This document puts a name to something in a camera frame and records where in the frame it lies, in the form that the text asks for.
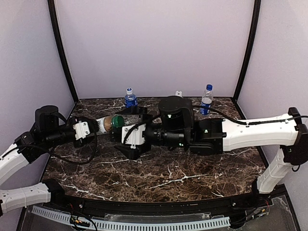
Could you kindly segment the Pocari Sweat clear bottle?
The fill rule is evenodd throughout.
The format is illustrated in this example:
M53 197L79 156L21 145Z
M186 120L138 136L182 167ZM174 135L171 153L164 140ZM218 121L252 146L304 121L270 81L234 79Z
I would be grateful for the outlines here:
M132 88L127 88L126 89L126 95L125 95L125 106L126 108L132 107L132 106L137 106L138 105L138 100L136 95L133 93Z

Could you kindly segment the brown drink bottle white label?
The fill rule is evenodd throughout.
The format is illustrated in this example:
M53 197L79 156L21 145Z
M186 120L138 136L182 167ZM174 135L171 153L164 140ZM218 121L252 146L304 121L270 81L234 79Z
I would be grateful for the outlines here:
M107 134L113 128L113 117L112 116L105 116L105 117L96 119L96 122L99 127L97 135Z

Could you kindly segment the green bottle cap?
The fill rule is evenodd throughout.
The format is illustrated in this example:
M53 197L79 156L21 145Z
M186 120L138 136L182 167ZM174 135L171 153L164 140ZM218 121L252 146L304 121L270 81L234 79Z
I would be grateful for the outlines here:
M125 125L125 120L122 116L116 115L112 117L111 124L114 128L121 128Z

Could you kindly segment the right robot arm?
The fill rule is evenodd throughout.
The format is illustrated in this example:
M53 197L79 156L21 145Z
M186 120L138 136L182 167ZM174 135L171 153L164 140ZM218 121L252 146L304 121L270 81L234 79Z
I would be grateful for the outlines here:
M128 159L137 159L153 145L184 148L198 155L213 155L235 149L278 145L274 160L252 183L255 196L270 194L295 166L308 160L308 129L294 107L286 114L257 120L236 120L220 113L217 118L195 120L194 105L180 96L162 98L158 118L141 114L139 123L117 130L117 149Z

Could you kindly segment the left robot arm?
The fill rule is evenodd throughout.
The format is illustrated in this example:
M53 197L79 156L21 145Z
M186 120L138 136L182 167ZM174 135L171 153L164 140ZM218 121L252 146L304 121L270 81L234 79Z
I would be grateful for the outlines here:
M30 131L16 138L0 156L0 182L32 164L41 155L54 156L54 148L72 143L82 147L97 141L99 122L84 116L66 119L55 105L46 105L35 111L35 122ZM17 208L61 200L64 189L54 179L13 190L1 190L0 213Z

